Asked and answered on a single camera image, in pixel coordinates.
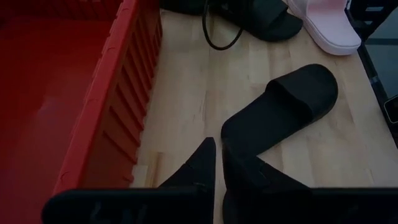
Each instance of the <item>red crate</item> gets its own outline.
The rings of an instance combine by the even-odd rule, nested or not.
[[[0,2],[2,223],[40,223],[67,189],[128,187],[161,37],[158,0]]]

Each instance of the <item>black wire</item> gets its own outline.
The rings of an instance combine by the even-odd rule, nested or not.
[[[210,47],[213,47],[213,48],[216,49],[216,50],[226,50],[226,49],[229,49],[230,47],[232,47],[232,46],[236,43],[236,41],[238,41],[238,39],[240,38],[240,36],[241,36],[242,33],[243,33],[243,28],[240,27],[240,30],[239,30],[238,34],[236,35],[235,39],[232,40],[232,42],[231,42],[230,44],[228,44],[227,46],[225,46],[225,47],[219,47],[219,46],[216,46],[215,44],[213,44],[212,41],[210,40],[209,33],[207,32],[207,25],[206,25],[206,16],[207,16],[208,11],[209,11],[209,4],[208,4],[208,1],[209,1],[209,0],[206,0],[206,2],[205,2],[205,8],[204,8],[204,10],[203,10],[203,15],[202,15],[202,17],[201,17],[201,25],[202,25],[202,28],[203,28],[203,32],[205,33],[206,41],[208,42],[208,44],[210,45]]]

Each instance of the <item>wooden floor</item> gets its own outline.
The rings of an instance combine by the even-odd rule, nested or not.
[[[322,52],[306,30],[281,43],[243,33],[226,51],[210,49],[201,18],[162,12],[164,38],[133,187],[155,187],[172,175],[207,136],[217,143],[215,223],[225,184],[222,124],[258,97],[269,80],[320,63],[338,80],[336,106],[324,118],[259,157],[310,187],[398,186],[398,150],[358,54]],[[216,44],[238,28],[209,19]]]

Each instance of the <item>light wood surface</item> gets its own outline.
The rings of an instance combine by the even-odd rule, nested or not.
[[[338,80],[336,106],[259,157],[310,187],[398,187],[398,150],[358,54],[328,55],[305,29],[281,43],[244,32],[236,45],[219,52],[206,43],[200,17],[163,11],[162,22],[162,50],[133,187],[159,185],[205,137],[214,137],[215,223],[222,223],[222,124],[258,97],[271,79],[311,63],[326,66]],[[209,18],[209,28],[219,45],[238,31],[219,17]]]

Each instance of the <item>pink slide sandal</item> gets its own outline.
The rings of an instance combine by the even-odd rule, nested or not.
[[[333,55],[353,54],[361,45],[344,12],[347,0],[288,0],[290,10],[321,49]]]

